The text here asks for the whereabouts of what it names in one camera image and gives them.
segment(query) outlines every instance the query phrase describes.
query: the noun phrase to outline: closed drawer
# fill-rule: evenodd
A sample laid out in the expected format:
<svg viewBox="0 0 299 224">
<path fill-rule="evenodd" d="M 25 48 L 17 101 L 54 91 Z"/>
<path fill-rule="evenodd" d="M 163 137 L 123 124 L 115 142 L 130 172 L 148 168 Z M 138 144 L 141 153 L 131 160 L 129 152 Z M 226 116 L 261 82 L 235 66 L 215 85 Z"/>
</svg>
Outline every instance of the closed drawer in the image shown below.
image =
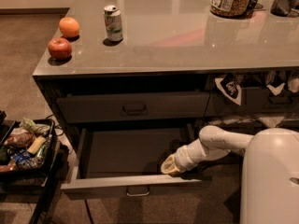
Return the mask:
<svg viewBox="0 0 299 224">
<path fill-rule="evenodd" d="M 196 172 L 162 175 L 160 165 L 188 140 L 185 127 L 130 131 L 84 129 L 71 180 L 62 184 L 71 199 L 145 196 L 198 191 L 208 182 Z"/>
<path fill-rule="evenodd" d="M 229 116 L 268 112 L 297 112 L 298 97 L 273 96 L 268 89 L 242 88 L 242 103 L 236 105 L 223 94 L 212 92 L 206 108 L 206 116 Z"/>
<path fill-rule="evenodd" d="M 208 93 L 199 91 L 68 96 L 57 100 L 67 123 L 197 118 Z"/>
</svg>

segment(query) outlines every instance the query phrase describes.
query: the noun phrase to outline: apple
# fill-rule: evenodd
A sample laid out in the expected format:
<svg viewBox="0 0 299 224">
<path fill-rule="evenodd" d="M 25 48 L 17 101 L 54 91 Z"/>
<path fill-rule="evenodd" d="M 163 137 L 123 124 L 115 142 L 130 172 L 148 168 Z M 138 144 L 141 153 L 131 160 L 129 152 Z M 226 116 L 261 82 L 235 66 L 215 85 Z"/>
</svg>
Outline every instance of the apple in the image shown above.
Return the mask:
<svg viewBox="0 0 299 224">
<path fill-rule="evenodd" d="M 65 60 L 71 56 L 72 46 L 65 38 L 56 37 L 49 42 L 48 51 L 52 58 L 56 60 Z"/>
<path fill-rule="evenodd" d="M 59 30 L 64 37 L 74 38 L 78 36 L 80 26 L 74 18 L 65 17 L 59 21 Z"/>
</svg>

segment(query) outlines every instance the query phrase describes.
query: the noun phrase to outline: silver can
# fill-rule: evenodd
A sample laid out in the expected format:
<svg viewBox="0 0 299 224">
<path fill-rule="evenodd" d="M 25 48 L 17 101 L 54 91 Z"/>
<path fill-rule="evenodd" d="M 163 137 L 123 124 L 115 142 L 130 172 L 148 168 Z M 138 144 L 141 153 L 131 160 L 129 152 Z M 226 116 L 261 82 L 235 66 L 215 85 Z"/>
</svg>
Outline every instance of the silver can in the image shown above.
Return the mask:
<svg viewBox="0 0 299 224">
<path fill-rule="evenodd" d="M 121 12 L 115 5 L 104 7 L 104 20 L 109 41 L 122 40 Z"/>
</svg>

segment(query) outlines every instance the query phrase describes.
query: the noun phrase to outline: countertop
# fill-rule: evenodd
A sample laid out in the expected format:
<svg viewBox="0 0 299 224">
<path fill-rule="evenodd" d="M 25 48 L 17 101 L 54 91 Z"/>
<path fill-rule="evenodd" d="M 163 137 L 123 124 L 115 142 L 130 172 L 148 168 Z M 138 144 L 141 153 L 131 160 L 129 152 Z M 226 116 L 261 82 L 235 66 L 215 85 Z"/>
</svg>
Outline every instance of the countertop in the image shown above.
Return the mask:
<svg viewBox="0 0 299 224">
<path fill-rule="evenodd" d="M 55 62 L 46 49 L 33 76 L 293 69 L 298 14 L 271 14 L 273 1 L 259 0 L 262 8 L 247 18 L 225 19 L 209 11 L 211 0 L 76 0 L 67 13 L 80 24 L 71 59 Z M 121 11 L 124 39 L 114 46 L 106 41 L 108 4 Z M 55 37 L 61 35 L 57 30 Z"/>
</svg>

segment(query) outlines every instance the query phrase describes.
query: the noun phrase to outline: concrete floor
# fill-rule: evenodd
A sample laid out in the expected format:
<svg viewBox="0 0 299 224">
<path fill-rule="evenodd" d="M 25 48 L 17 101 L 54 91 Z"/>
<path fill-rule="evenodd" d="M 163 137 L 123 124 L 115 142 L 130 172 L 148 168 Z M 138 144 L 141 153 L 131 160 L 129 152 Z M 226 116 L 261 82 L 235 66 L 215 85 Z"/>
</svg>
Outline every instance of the concrete floor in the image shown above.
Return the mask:
<svg viewBox="0 0 299 224">
<path fill-rule="evenodd" d="M 31 75 L 60 18 L 58 14 L 0 15 L 0 110 L 6 111 L 7 119 L 43 119 L 51 114 Z M 217 165 L 206 169 L 205 174 L 213 180 L 196 193 L 88 200 L 93 221 L 238 223 L 239 165 Z M 0 223 L 28 223 L 35 205 L 0 194 Z M 90 223 L 84 201 L 72 201 L 60 193 L 51 223 Z"/>
</svg>

